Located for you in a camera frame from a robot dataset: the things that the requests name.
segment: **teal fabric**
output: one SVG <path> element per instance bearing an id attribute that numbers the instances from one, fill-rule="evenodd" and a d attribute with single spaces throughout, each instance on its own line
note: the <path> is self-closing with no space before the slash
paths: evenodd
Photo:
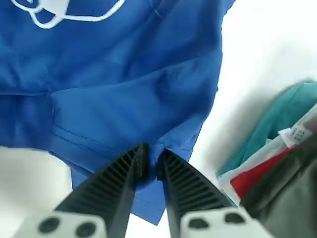
<path id="1" fill-rule="evenodd" d="M 317 82 L 300 83 L 281 94 L 258 123 L 253 134 L 218 171 L 218 175 L 239 167 L 263 147 L 268 138 L 274 139 L 278 136 L 278 131 L 292 127 L 316 103 Z"/>

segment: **white table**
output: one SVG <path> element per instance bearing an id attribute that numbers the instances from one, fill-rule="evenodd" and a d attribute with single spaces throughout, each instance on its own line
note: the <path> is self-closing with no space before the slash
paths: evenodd
<path id="1" fill-rule="evenodd" d="M 236 0 L 223 22 L 223 64 L 214 107 L 190 163 L 214 171 L 253 130 L 285 88 L 317 79 L 316 0 Z M 53 209 L 71 191 L 69 168 L 45 152 L 0 148 L 0 237 L 23 218 Z M 128 238 L 168 238 L 166 212 L 156 227 L 131 215 Z"/>

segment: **blue t-shirt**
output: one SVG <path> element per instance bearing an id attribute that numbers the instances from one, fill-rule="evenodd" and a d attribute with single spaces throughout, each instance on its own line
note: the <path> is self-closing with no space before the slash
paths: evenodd
<path id="1" fill-rule="evenodd" d="M 140 142 L 153 171 L 164 148 L 189 160 L 232 3 L 2 0 L 0 145 L 49 151 L 72 167 L 74 186 Z M 157 224 L 164 208 L 154 180 L 132 212 Z"/>

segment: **white label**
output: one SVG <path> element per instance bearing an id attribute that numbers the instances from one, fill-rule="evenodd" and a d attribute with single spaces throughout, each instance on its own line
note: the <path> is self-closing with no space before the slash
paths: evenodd
<path id="1" fill-rule="evenodd" d="M 280 130 L 278 134 L 282 137 L 288 148 L 298 145 L 310 137 L 313 133 L 301 125 L 295 125 L 292 128 Z"/>
<path id="2" fill-rule="evenodd" d="M 282 137 L 288 148 L 292 148 L 296 143 L 290 137 L 291 128 L 280 130 L 278 134 Z"/>
<path id="3" fill-rule="evenodd" d="M 306 128 L 304 128 L 301 125 L 295 125 L 292 127 L 289 137 L 292 141 L 294 141 L 296 144 L 302 143 L 304 140 L 306 140 L 308 137 L 310 137 L 313 133 Z"/>

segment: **red fabric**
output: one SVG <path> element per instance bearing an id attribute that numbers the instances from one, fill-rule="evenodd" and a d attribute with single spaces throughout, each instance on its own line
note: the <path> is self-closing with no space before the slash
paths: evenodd
<path id="1" fill-rule="evenodd" d="M 242 199 L 248 190 L 259 181 L 271 168 L 273 168 L 279 161 L 281 161 L 290 151 L 292 151 L 295 146 L 292 148 L 287 148 L 278 155 L 273 156 L 269 160 L 255 166 L 254 168 L 242 172 L 238 176 L 234 177 L 230 183 L 233 186 L 234 190 L 238 196 Z"/>

